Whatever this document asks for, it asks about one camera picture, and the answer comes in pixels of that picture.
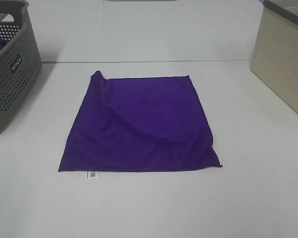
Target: white label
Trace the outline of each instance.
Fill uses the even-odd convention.
[[[94,179],[99,179],[98,171],[86,171],[85,180],[89,181],[89,180],[94,180]]]

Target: table surface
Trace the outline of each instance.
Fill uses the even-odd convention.
[[[257,0],[29,0],[43,61],[251,60]]]
[[[298,115],[250,61],[49,63],[0,135],[0,238],[298,238]],[[90,76],[189,74],[222,168],[58,173]]]

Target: perforated basket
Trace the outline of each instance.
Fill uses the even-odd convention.
[[[0,38],[8,41],[0,51],[0,132],[17,112],[42,67],[35,41],[28,3],[0,0],[0,13],[13,22],[0,22]]]

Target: basket logo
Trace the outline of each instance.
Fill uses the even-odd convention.
[[[10,66],[12,74],[16,72],[16,70],[20,67],[21,63],[22,63],[22,58],[20,55],[18,55],[17,58],[12,63],[12,65]]]

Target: microfiber cloth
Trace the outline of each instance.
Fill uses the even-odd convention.
[[[167,172],[221,167],[189,76],[92,77],[61,171]]]

